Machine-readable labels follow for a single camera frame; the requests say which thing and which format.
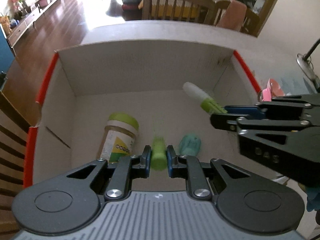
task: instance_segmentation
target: chair backrest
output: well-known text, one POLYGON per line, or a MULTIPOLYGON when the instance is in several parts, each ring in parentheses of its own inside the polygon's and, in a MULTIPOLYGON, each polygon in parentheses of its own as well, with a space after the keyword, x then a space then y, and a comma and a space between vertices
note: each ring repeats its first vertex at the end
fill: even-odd
POLYGON ((214 8, 212 0, 143 0, 142 19, 210 24, 214 8))
MULTIPOLYGON (((217 25, 217 23, 220 21, 223 12, 228 8, 229 4, 229 0, 220 0, 216 2, 216 8, 213 15, 214 21, 212 23, 214 26, 217 25)), ((244 18, 244 24, 242 25, 240 32, 253 35, 253 32, 255 31, 259 22, 260 17, 249 8, 247 8, 244 18)))
POLYGON ((23 165, 28 122, 0 92, 0 240, 19 227, 11 212, 13 197, 23 189, 23 165))

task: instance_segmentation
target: jar label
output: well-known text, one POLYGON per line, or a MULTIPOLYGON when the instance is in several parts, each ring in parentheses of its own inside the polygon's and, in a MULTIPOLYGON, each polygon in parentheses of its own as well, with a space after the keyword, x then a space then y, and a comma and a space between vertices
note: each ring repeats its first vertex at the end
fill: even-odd
POLYGON ((108 162, 117 162, 121 156, 131 155, 134 139, 118 131, 108 131, 101 158, 108 162))

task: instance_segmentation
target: yellow label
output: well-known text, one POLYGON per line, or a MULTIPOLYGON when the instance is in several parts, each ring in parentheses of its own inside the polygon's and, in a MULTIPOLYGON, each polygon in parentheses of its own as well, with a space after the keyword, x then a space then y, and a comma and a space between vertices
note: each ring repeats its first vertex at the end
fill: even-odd
POLYGON ((119 137, 116 137, 115 142, 113 144, 113 149, 111 152, 112 153, 124 153, 124 154, 130 153, 127 145, 119 137))

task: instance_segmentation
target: cardboard box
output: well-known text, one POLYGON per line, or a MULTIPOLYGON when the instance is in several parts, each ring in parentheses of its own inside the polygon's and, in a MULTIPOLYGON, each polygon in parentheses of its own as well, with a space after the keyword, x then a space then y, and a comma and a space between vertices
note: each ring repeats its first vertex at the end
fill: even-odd
MULTIPOLYGON (((209 115, 183 92, 185 82, 213 93, 223 105, 251 105, 260 91, 239 53, 212 44, 112 41, 56 52, 37 99, 41 120, 28 135, 24 185, 94 160, 108 117, 118 111, 139 122, 134 154, 151 145, 154 135, 178 153, 182 137, 194 132, 202 140, 200 161, 222 158, 273 178, 273 171, 239 155, 234 136, 211 126, 209 115)), ((170 179, 167 170, 151 170, 132 189, 183 190, 185 182, 170 179)))

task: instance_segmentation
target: ribbed gray surface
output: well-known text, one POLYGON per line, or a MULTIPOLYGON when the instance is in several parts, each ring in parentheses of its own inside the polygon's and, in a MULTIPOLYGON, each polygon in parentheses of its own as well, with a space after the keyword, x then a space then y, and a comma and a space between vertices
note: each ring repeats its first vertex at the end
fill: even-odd
POLYGON ((226 223, 208 201, 186 192, 132 192, 129 198, 108 203, 100 216, 78 232, 37 236, 22 231, 17 240, 302 240, 295 231, 279 236, 255 236, 226 223))

